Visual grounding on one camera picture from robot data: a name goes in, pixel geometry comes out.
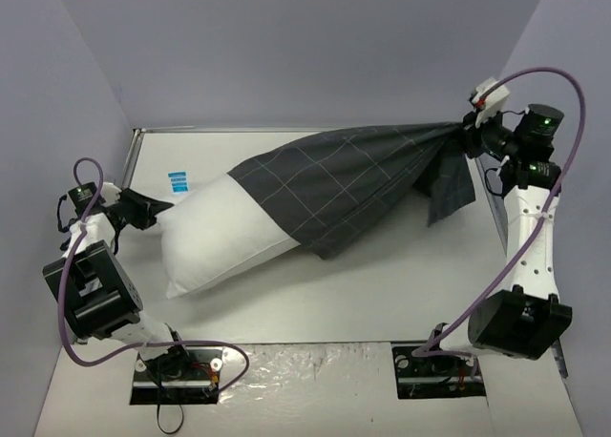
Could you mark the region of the white pillow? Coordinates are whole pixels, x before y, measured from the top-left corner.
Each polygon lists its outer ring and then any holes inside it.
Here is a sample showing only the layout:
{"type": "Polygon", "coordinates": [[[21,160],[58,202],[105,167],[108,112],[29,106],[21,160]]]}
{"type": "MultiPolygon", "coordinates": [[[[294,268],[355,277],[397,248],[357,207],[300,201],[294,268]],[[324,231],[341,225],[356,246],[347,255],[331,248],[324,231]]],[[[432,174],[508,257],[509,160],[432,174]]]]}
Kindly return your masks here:
{"type": "Polygon", "coordinates": [[[299,245],[229,175],[157,220],[168,299],[210,289],[299,245]]]}

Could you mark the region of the dark grey checked pillowcase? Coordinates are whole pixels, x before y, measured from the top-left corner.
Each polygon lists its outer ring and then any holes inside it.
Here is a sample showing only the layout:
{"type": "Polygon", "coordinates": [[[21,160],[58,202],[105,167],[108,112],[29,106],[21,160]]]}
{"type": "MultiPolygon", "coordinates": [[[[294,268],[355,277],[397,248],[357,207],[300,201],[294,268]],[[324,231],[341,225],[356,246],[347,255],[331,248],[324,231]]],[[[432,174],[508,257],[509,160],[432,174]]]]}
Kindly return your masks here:
{"type": "Polygon", "coordinates": [[[336,257],[415,190],[433,225],[475,200],[456,122],[309,135],[229,171],[271,219],[322,260],[336,257]]]}

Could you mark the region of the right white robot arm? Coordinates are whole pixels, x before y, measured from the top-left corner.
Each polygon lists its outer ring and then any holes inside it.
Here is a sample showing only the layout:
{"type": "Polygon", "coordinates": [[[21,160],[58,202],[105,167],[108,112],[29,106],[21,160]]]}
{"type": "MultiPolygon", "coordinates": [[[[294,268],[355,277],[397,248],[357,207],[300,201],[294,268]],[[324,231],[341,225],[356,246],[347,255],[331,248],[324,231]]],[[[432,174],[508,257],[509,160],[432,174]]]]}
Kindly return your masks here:
{"type": "Polygon", "coordinates": [[[496,173],[507,218],[507,272],[459,325],[423,350],[426,367],[448,371],[458,356],[499,353],[536,360],[569,327],[571,306],[561,303],[553,265],[553,230],[560,167],[551,161],[563,112],[531,104],[514,130],[497,114],[477,132],[476,149],[499,161],[496,173]]]}

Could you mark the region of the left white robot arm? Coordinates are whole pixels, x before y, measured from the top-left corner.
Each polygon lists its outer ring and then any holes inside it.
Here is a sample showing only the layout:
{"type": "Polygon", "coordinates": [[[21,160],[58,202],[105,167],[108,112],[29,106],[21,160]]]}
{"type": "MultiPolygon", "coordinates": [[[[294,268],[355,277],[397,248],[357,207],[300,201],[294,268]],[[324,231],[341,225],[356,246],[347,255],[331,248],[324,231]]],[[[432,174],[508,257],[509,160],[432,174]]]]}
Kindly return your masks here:
{"type": "Polygon", "coordinates": [[[116,190],[108,203],[94,182],[79,185],[60,198],[74,205],[75,218],[60,231],[71,238],[63,256],[43,267],[43,277],[63,311],[60,325],[79,339],[113,339],[131,345],[145,362],[171,378],[186,375],[192,354],[177,345],[178,333],[145,314],[132,280],[118,262],[118,239],[132,226],[146,230],[173,204],[131,189],[116,190]]]}

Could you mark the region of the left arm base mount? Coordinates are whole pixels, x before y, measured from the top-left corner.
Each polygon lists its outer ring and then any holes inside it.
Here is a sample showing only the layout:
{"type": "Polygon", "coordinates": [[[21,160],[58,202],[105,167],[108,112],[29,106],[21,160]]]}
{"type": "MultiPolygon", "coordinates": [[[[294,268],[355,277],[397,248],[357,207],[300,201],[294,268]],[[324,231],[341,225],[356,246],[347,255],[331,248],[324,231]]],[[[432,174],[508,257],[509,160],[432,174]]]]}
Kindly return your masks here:
{"type": "Polygon", "coordinates": [[[183,364],[176,374],[162,373],[160,382],[153,363],[147,364],[137,357],[129,405],[215,405],[219,400],[222,350],[188,347],[186,352],[189,363],[183,364]]]}

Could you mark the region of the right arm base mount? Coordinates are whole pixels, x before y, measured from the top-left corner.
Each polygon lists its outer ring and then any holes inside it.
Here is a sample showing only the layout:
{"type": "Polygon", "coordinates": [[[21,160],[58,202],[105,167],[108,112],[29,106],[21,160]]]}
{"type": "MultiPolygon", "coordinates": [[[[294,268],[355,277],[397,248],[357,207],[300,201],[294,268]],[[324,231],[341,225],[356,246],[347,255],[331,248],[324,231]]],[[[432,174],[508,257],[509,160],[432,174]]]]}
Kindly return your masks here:
{"type": "Polygon", "coordinates": [[[485,397],[486,388],[476,361],[456,356],[415,357],[418,343],[393,343],[391,355],[399,400],[485,397]]]}

